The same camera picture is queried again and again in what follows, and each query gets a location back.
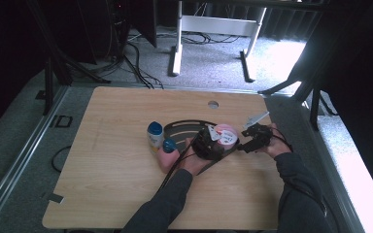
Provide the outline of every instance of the white stand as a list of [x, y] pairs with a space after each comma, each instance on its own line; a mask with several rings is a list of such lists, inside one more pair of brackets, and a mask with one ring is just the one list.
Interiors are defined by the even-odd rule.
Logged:
[[265, 15], [266, 8], [262, 8], [261, 14], [256, 20], [241, 20], [219, 17], [194, 17], [183, 16], [183, 2], [178, 2], [178, 25], [177, 25], [177, 45], [175, 47], [174, 67], [172, 73], [174, 76], [181, 74], [181, 58], [183, 45], [181, 37], [183, 31], [203, 32], [212, 34], [247, 36], [251, 37], [250, 44], [247, 50], [241, 51], [241, 59], [243, 62], [244, 73], [247, 82], [254, 81], [254, 62], [251, 61], [250, 54], [254, 50], [256, 38], [261, 28], [262, 20]]

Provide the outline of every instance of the small container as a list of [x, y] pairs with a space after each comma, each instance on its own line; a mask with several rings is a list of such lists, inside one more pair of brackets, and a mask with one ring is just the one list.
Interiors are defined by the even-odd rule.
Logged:
[[177, 150], [177, 144], [171, 138], [163, 141], [162, 147], [157, 152], [159, 167], [163, 173], [167, 174], [175, 161], [180, 157], [180, 152]]
[[156, 155], [163, 142], [163, 130], [160, 123], [153, 121], [148, 126], [148, 139], [150, 143], [150, 151]]
[[218, 144], [220, 144], [224, 149], [231, 149], [238, 140], [237, 131], [229, 124], [217, 124], [214, 127], [215, 131], [220, 134], [220, 139], [218, 139]]

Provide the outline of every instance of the hole in table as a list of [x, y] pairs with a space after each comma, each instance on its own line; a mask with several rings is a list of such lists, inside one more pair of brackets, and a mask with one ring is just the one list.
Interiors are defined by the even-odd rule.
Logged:
[[217, 101], [211, 100], [210, 102], [208, 102], [208, 106], [211, 109], [217, 109], [220, 106], [220, 104]]

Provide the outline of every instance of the right hand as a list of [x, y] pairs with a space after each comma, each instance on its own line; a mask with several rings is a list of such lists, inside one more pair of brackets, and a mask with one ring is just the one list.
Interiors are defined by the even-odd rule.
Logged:
[[[186, 146], [191, 143], [191, 138], [186, 138]], [[193, 151], [192, 147], [186, 152], [185, 159], [180, 163], [179, 168], [189, 171], [193, 176], [199, 174], [199, 172], [208, 164], [211, 163], [211, 160], [206, 160], [198, 157]]]
[[[278, 130], [276, 130], [277, 129], [277, 124], [272, 123], [268, 126], [270, 128], [272, 128], [272, 133], [275, 136], [284, 139], [284, 136]], [[276, 156], [278, 156], [282, 153], [291, 152], [291, 150], [284, 142], [282, 142], [281, 140], [279, 140], [275, 137], [272, 137], [271, 142], [267, 147], [261, 148], [261, 149], [257, 150], [256, 152], [265, 152], [265, 153], [268, 153], [269, 156], [271, 156], [272, 158], [275, 158]]]

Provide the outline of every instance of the wooden tabletop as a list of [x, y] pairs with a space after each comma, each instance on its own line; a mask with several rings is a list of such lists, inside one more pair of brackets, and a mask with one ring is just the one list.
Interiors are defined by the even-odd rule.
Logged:
[[[208, 103], [216, 101], [217, 109]], [[97, 87], [44, 215], [47, 228], [122, 228], [156, 193], [165, 174], [150, 153], [147, 127], [177, 120], [227, 123], [238, 132], [266, 111], [256, 94]], [[269, 117], [261, 121], [268, 124]], [[250, 138], [239, 135], [241, 142]], [[171, 229], [274, 229], [283, 190], [267, 154], [235, 151], [194, 178]]]

